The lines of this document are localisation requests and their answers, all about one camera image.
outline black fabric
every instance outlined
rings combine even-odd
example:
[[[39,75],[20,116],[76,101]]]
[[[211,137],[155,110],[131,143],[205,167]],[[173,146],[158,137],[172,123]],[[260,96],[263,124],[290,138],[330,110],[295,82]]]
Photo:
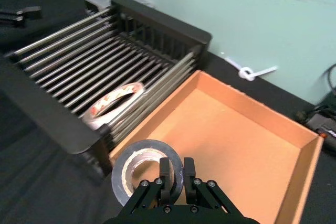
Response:
[[[0,27],[0,51],[28,45],[84,18],[82,0],[0,0],[0,8],[40,5],[44,19],[27,28]],[[237,76],[211,55],[209,74],[293,118],[312,105],[257,78]],[[101,179],[86,162],[65,153],[0,92],[0,223],[102,223],[121,209],[110,176]],[[336,159],[321,153],[301,223],[334,223]]]
[[[0,91],[1,223],[102,223],[121,209],[80,156],[65,153]]]
[[[86,17],[82,0],[0,0],[0,9],[28,6],[41,6],[43,18],[27,20],[26,28],[0,25],[0,51],[19,49]]]

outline dish rack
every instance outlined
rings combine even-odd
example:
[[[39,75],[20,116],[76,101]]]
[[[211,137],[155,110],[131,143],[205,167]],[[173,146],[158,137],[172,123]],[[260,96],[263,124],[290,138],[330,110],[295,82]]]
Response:
[[[133,0],[74,23],[1,59],[1,88],[71,154],[105,174],[108,153],[196,69],[211,35]],[[142,82],[145,92],[96,131],[80,119],[115,88]]]

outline light green wall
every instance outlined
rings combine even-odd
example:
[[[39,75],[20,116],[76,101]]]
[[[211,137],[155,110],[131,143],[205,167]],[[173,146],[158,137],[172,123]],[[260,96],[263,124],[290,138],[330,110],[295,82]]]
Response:
[[[336,62],[336,0],[151,1],[212,33],[212,53],[255,71],[277,65],[264,78],[311,103],[329,92],[323,73]]]

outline orange cardboard tray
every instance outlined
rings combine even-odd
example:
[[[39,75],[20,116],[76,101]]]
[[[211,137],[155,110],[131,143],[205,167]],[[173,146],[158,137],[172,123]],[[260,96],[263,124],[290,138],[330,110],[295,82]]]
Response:
[[[217,181],[244,216],[276,224],[300,222],[323,142],[316,133],[201,71],[110,153],[111,162],[143,139],[167,143],[182,160],[194,158],[196,176]],[[146,176],[157,176],[158,170],[150,167],[143,168]]]

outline tape roll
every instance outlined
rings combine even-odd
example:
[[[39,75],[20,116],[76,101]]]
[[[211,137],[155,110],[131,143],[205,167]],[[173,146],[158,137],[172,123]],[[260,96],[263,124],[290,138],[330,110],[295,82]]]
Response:
[[[129,83],[123,85],[117,89],[114,89],[110,93],[104,95],[97,102],[95,102],[89,109],[84,113],[82,120],[93,130],[98,129],[105,123],[109,123],[114,119],[122,110],[134,102],[142,93],[144,92],[143,84],[140,82]],[[132,97],[125,101],[122,105],[116,109],[108,112],[107,114],[98,116],[98,114],[108,107],[110,104],[116,102],[118,99],[122,98],[128,94],[134,94]]]
[[[117,158],[112,170],[113,192],[121,205],[125,205],[132,196],[132,175],[143,162],[159,162],[168,157],[174,175],[171,187],[171,204],[179,198],[183,189],[183,165],[179,155],[169,145],[158,140],[142,140],[127,147]]]

